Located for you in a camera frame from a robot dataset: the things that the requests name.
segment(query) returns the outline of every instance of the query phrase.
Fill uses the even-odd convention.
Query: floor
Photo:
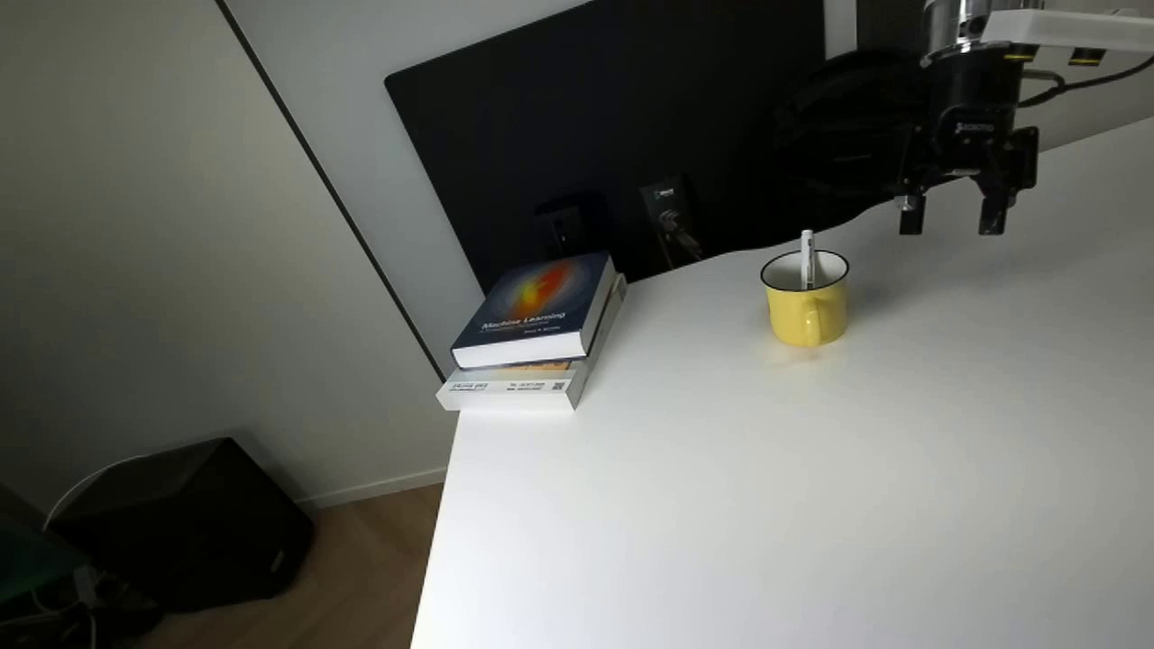
[[[408,649],[441,485],[318,512],[318,545],[293,590],[165,616],[140,649]]]

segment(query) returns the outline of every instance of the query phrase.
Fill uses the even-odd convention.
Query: book
[[[622,274],[616,274],[607,310],[593,323],[587,355],[568,360],[538,360],[538,364],[504,364],[504,369],[459,369],[441,388],[435,399],[442,411],[578,411],[585,381],[598,351],[607,346],[610,323],[622,298]]]
[[[614,276],[610,252],[502,274],[453,342],[459,369],[585,355]]]

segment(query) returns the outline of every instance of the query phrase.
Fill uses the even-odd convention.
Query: computer monitor
[[[821,0],[598,0],[384,87],[485,289],[585,248],[645,276],[798,238],[765,125],[821,62]],[[667,245],[658,191],[687,242]]]

